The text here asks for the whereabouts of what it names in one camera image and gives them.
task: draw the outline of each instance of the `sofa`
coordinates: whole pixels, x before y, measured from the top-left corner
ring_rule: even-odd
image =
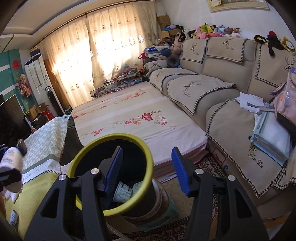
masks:
[[[217,163],[240,181],[266,221],[289,213],[296,203],[296,150],[280,166],[251,145],[254,113],[234,98],[242,92],[268,102],[270,92],[287,80],[296,57],[273,50],[271,57],[267,45],[250,39],[190,39],[182,44],[181,68],[169,68],[166,60],[144,66],[149,82],[206,132]]]

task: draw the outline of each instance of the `floral bed sheet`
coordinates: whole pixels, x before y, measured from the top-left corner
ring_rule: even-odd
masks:
[[[83,145],[111,133],[133,134],[148,145],[155,166],[170,161],[175,146],[184,155],[207,143],[205,132],[148,82],[80,105],[71,115]]]

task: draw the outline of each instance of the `ceiling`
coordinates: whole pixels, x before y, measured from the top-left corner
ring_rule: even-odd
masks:
[[[0,36],[0,53],[31,49],[48,33],[91,10],[127,0],[28,0]]]

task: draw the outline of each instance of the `yellow trash can rim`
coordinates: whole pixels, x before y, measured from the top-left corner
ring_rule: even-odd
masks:
[[[104,210],[103,211],[104,216],[120,215],[128,211],[129,209],[134,207],[137,203],[139,203],[147,193],[148,188],[150,187],[150,184],[151,184],[153,166],[154,166],[152,154],[147,144],[137,136],[126,134],[126,133],[113,133],[113,134],[102,136],[92,141],[91,143],[87,144],[84,148],[80,150],[80,152],[73,159],[73,162],[70,165],[69,172],[68,172],[69,177],[74,177],[76,167],[78,166],[80,160],[86,155],[86,153],[88,153],[92,148],[94,148],[95,146],[103,142],[116,140],[116,139],[131,141],[135,143],[138,147],[140,147],[140,149],[144,152],[144,155],[146,158],[146,172],[143,179],[143,183],[139,188],[139,190],[136,192],[136,194],[133,195],[127,202],[121,204],[120,206],[113,209]],[[77,195],[76,195],[76,206],[80,210],[82,210],[82,203],[81,203],[81,200],[77,197]]]

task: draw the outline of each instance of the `curtain rod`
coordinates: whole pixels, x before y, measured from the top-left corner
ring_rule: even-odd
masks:
[[[82,16],[84,16],[84,15],[90,14],[90,13],[92,13],[92,12],[95,12],[95,11],[97,11],[97,10],[101,10],[101,9],[104,9],[104,8],[107,8],[107,7],[113,7],[113,6],[115,6],[115,5],[119,5],[119,4],[131,3],[131,2],[142,2],[142,1],[151,1],[151,0],[133,0],[133,1],[124,1],[124,2],[119,2],[119,3],[114,3],[114,4],[111,4],[111,5],[104,6],[104,7],[99,7],[99,8],[96,8],[96,9],[92,10],[92,11],[89,11],[89,12],[86,12],[86,13],[84,13],[84,14],[81,14],[81,15],[79,15],[79,16],[77,16],[77,17],[71,19],[70,21],[68,21],[68,22],[66,22],[66,23],[64,23],[64,24],[62,24],[60,27],[56,28],[55,30],[51,31],[51,32],[50,32],[49,34],[47,34],[44,38],[42,38],[37,44],[35,44],[35,46],[34,46],[33,48],[31,48],[31,49],[34,49],[38,44],[40,44],[44,39],[46,39],[49,35],[51,35],[51,34],[54,33],[55,31],[57,31],[58,29],[62,28],[63,26],[67,25],[68,23],[70,23],[70,22],[72,22],[72,21],[74,21],[74,20],[76,20],[76,19],[78,19],[78,18],[80,18],[80,17],[82,17]]]

